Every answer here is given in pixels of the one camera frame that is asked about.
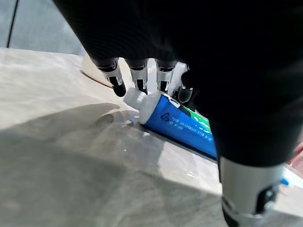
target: white object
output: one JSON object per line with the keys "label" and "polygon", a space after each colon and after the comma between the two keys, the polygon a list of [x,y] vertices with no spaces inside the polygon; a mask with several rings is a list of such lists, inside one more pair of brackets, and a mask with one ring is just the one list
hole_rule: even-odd
{"label": "white object", "polygon": [[139,122],[145,124],[155,110],[161,95],[163,95],[161,91],[146,95],[144,92],[131,87],[123,101],[132,108],[139,110]]}

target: recycling symbol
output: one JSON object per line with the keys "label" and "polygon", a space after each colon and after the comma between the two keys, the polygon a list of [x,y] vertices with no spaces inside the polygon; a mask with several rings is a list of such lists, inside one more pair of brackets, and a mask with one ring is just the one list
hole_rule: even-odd
{"label": "recycling symbol", "polygon": [[161,119],[163,121],[169,122],[169,113],[165,113],[161,116]]}

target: white surface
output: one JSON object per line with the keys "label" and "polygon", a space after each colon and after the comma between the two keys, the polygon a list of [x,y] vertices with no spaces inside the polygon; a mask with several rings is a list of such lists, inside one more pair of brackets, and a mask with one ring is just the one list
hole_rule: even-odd
{"label": "white surface", "polygon": [[[217,165],[144,131],[81,62],[0,49],[1,227],[225,226]],[[278,210],[302,213],[286,190]],[[267,226],[302,220],[274,212]]]}

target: black robotic finger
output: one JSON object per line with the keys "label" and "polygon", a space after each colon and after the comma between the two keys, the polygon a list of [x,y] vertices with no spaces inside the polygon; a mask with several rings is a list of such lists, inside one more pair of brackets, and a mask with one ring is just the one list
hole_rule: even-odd
{"label": "black robotic finger", "polygon": [[126,93],[125,84],[122,79],[118,58],[96,60],[91,58],[96,67],[103,73],[105,79],[113,86],[115,94],[123,97]]}
{"label": "black robotic finger", "polygon": [[162,61],[156,59],[157,89],[168,92],[177,61]]}
{"label": "black robotic finger", "polygon": [[121,85],[118,84],[116,77],[110,77],[109,81],[113,85],[114,93],[117,96],[123,97],[126,94],[126,88],[125,88],[125,84],[123,81],[122,81]]}
{"label": "black robotic finger", "polygon": [[128,64],[135,87],[147,94],[147,61],[148,59],[130,60],[125,59]]}

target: robotic hand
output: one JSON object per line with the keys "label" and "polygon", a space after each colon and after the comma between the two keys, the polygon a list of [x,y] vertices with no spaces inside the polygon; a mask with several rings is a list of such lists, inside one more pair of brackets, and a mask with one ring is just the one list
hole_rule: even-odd
{"label": "robotic hand", "polygon": [[212,127],[225,220],[231,227],[262,220],[302,128],[300,1],[54,2],[118,96],[125,93],[118,57],[144,92],[146,59],[159,59],[163,91],[174,62],[188,64],[182,90],[193,88]]}

